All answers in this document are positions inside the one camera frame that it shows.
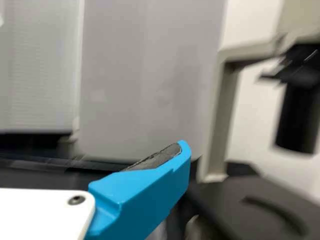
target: white cabinet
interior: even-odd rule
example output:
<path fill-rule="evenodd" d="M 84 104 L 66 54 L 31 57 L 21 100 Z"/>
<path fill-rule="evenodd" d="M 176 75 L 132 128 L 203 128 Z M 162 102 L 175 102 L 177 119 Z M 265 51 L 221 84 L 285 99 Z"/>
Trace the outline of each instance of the white cabinet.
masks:
<path fill-rule="evenodd" d="M 4 0 L 0 129 L 70 131 L 79 81 L 81 0 Z"/>

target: black rubber pad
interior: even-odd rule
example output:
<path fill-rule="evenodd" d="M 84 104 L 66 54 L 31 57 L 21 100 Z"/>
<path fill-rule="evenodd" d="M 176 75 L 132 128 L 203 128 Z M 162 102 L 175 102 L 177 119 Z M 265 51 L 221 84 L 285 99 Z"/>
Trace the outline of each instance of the black rubber pad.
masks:
<path fill-rule="evenodd" d="M 136 163 L 128 166 L 122 171 L 133 171 L 133 170 L 143 170 L 143 169 L 155 169 L 160 165 L 166 163 L 170 159 L 174 158 L 181 153 L 181 147 L 178 143 L 171 144 L 159 152 L 148 156 L 145 159 L 137 161 Z"/>

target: microscope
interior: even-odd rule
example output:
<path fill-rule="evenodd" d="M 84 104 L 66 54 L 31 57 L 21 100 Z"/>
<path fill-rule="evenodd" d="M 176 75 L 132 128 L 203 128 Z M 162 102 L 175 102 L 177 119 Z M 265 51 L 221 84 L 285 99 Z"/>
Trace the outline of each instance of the microscope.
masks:
<path fill-rule="evenodd" d="M 197 164 L 198 183 L 190 183 L 184 202 L 200 216 L 195 225 L 201 226 L 200 233 L 207 237 L 203 239 L 320 239 L 318 206 L 262 177 L 228 177 L 225 163 L 239 72 L 275 57 L 280 58 L 278 66 L 260 75 L 286 88 L 274 144 L 315 153 L 320 124 L 319 7 L 316 0 L 285 0 L 271 39 L 218 53 L 210 134 Z"/>

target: screw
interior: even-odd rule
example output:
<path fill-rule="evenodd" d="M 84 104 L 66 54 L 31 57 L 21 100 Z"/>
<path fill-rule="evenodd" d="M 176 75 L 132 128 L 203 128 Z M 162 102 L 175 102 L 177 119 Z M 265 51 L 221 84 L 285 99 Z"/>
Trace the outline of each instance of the screw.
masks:
<path fill-rule="evenodd" d="M 86 200 L 86 198 L 84 196 L 73 196 L 72 198 L 69 199 L 68 204 L 69 205 L 78 205 L 83 203 Z"/>

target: white plastic plate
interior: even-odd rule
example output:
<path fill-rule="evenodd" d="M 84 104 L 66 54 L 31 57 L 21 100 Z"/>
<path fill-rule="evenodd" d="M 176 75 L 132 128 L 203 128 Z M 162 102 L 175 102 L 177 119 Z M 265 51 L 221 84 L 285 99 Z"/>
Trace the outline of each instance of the white plastic plate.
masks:
<path fill-rule="evenodd" d="M 0 239 L 83 239 L 94 212 L 86 191 L 0 188 Z"/>

